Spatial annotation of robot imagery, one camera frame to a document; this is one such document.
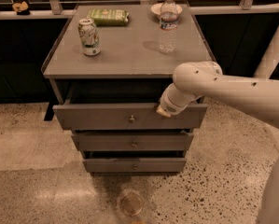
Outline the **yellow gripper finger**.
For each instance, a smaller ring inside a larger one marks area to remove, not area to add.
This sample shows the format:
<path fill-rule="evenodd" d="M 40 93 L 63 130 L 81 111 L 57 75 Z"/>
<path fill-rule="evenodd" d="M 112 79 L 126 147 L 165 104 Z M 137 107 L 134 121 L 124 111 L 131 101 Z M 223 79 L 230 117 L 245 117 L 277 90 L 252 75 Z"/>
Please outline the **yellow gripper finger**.
<path fill-rule="evenodd" d="M 171 114 L 165 111 L 160 105 L 157 107 L 156 112 L 163 117 L 169 118 L 171 117 Z"/>

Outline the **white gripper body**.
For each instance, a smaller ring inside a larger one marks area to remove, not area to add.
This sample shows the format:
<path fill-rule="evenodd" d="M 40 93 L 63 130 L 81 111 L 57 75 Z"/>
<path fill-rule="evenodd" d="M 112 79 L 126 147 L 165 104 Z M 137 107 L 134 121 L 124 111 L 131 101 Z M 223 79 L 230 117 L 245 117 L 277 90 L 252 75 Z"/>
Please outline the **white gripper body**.
<path fill-rule="evenodd" d="M 199 98 L 200 95 L 184 94 L 174 84 L 170 84 L 162 94 L 159 105 L 171 116 L 176 116 Z"/>

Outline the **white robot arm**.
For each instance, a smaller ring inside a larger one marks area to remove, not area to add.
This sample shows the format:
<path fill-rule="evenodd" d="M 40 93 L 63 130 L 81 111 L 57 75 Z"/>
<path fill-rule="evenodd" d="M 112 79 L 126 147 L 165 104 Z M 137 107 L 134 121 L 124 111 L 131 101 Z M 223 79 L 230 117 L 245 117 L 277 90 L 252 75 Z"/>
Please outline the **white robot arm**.
<path fill-rule="evenodd" d="M 202 96 L 211 97 L 279 129 L 279 80 L 271 74 L 279 63 L 279 25 L 252 77 L 226 76 L 215 62 L 182 63 L 160 98 L 164 117 L 181 113 Z M 279 157 L 267 180 L 257 224 L 279 224 Z"/>

